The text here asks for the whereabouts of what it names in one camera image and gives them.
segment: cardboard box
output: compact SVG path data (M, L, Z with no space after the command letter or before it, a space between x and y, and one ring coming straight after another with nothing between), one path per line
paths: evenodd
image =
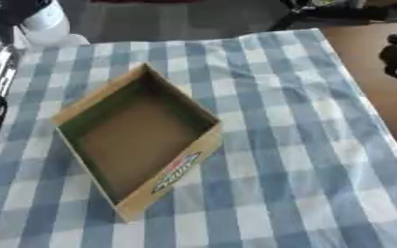
M147 64L53 117L112 207L131 220L221 144L221 124Z

